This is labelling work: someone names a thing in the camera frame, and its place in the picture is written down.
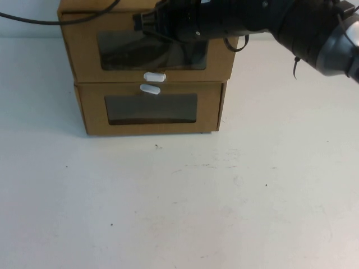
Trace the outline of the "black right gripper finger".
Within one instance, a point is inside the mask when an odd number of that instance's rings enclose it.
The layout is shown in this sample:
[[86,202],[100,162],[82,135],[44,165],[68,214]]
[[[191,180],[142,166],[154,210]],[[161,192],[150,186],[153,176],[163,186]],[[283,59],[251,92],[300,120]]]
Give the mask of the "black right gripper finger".
[[178,38],[176,32],[173,29],[165,32],[156,32],[154,30],[143,30],[142,33],[147,36],[151,36],[159,39],[165,43],[183,43],[182,40]]
[[135,31],[157,31],[157,11],[136,13],[133,15]]

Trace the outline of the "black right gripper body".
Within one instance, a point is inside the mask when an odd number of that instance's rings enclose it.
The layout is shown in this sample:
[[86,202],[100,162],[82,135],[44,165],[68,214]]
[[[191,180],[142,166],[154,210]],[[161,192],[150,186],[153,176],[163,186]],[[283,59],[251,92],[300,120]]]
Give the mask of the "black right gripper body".
[[157,11],[157,31],[173,29],[184,43],[202,41],[199,26],[200,1],[158,1],[154,6]]

